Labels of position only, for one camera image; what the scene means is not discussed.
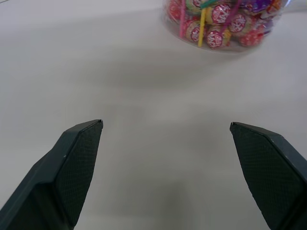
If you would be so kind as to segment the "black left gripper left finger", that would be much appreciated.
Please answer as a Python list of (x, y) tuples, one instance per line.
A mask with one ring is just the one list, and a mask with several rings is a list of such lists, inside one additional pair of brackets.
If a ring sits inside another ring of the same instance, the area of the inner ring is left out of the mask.
[(0, 228), (74, 229), (93, 178), (102, 129), (97, 119), (64, 131), (0, 210)]

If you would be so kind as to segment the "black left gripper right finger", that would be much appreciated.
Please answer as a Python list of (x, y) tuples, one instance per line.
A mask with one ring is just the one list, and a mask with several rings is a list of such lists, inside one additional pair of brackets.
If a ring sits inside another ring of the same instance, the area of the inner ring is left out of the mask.
[(307, 161), (280, 134), (232, 122), (248, 188), (271, 230), (307, 228)]

